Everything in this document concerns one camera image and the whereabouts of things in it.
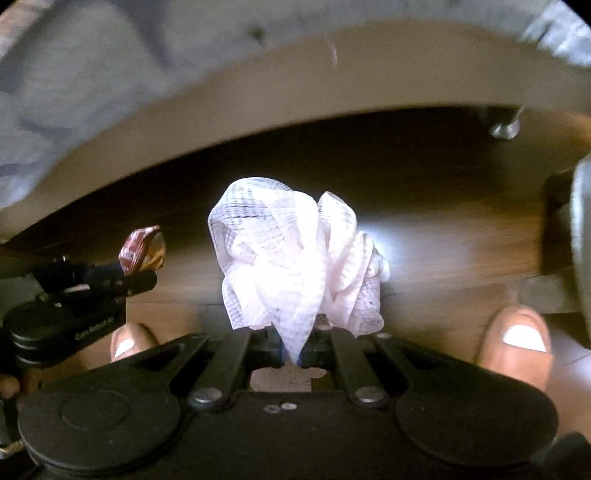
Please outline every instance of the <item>screw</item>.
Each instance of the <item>screw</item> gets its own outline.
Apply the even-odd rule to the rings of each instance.
[[[281,411],[281,407],[279,405],[265,405],[265,408],[263,408],[263,411],[265,413],[279,413]]]
[[[217,388],[200,387],[193,394],[193,400],[202,404],[215,403],[222,397],[222,392]]]
[[[362,403],[376,403],[386,397],[386,392],[379,387],[361,387],[355,390],[355,397]]]

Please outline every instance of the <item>gray patterned fabric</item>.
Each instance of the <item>gray patterned fabric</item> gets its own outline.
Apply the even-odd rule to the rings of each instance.
[[[0,17],[0,207],[142,105],[299,38],[391,18],[477,25],[591,65],[591,31],[560,0],[21,0]]]

